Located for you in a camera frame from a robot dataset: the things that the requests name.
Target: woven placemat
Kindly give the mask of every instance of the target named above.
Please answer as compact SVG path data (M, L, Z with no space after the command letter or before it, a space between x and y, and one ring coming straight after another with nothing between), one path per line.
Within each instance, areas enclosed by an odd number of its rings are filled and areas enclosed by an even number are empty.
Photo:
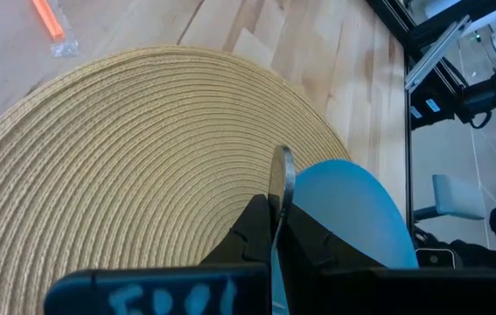
M123 52L40 87L0 118L0 313L42 312L74 270L198 263L277 144L297 171L349 158L286 80L222 52Z

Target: black equipment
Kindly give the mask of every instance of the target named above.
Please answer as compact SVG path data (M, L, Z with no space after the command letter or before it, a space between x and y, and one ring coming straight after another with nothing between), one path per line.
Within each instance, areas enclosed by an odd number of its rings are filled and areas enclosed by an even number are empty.
M469 22L473 23L496 11L496 0L461 0L417 25L399 0L367 2L403 46L408 67L418 64L427 56L429 47L441 39L452 24L463 17L468 17ZM408 128L414 130L442 120L455 119L456 116L462 123L470 123L473 128L484 127L491 119L491 110L496 109L496 74L489 80L468 86L464 77L446 58L439 59L432 66L428 75L409 93ZM486 114L486 118L475 124L473 118L478 114Z
M291 203L286 147L272 165L269 195L250 200L199 266L76 272L49 290L45 315L270 314L275 248L292 314L496 310L496 269L387 269Z

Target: black metal frame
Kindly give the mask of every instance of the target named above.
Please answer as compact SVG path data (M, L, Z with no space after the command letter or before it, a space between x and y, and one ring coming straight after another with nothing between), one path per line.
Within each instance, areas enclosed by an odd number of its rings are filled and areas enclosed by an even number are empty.
M420 58L428 45L432 44L454 21L469 15L472 21L482 18L496 10L496 0L462 0L426 22L416 25L399 0L367 0L384 25L401 43L405 52L405 70L409 71ZM454 119L462 123L471 120L471 111L463 104L463 90L466 82L457 80L459 73L446 59L442 59L429 73L413 94L407 94L405 119L406 127L406 166L407 166L407 211L406 220L409 231L413 228L413 199L411 174L411 131L425 125ZM440 110L429 112L427 100L434 99ZM429 113L423 119L416 119L410 113L411 106L421 113Z
M48 291L44 313L166 314L200 308L208 314L271 314L274 243L290 314L496 307L496 269L387 269L296 205L274 238L273 213L265 196L254 196L199 266L91 269L65 276Z

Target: white chair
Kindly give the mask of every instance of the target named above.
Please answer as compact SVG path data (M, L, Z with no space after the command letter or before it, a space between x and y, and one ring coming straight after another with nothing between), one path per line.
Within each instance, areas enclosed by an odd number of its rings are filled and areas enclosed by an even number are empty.
M451 178L447 175L432 175L435 206L415 210L415 221L451 215L470 220L486 217L483 193L477 185Z

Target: black plastic part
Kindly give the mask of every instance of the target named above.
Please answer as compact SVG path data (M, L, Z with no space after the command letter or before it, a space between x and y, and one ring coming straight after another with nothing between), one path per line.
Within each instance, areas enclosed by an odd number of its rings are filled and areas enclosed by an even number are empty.
M405 53L405 73L409 70L409 56ZM410 103L411 103L411 95L405 92L405 172L406 172L406 181L405 181L405 197L407 200L406 208L405 208L405 222L407 222L407 230L409 234L413 234L413 229L415 227L415 221L413 219L413 174L411 171L412 167L412 145L411 141L411 111L410 111Z
M422 117L412 116L411 128L413 130L428 126L443 120L454 119L456 110L461 104L459 98L454 94L449 94L447 88L436 83L437 80L430 78L431 84L425 83L419 86L411 95L411 105L418 111ZM433 111L428 102L434 102L440 110Z
M269 203L265 195L258 194L201 264L259 262L270 267L270 231Z
M46 315L270 313L269 268L262 263L163 269L89 270L66 276L47 293ZM156 295L165 298L155 299Z
M496 269L369 269L324 274L324 310L460 314L496 310Z

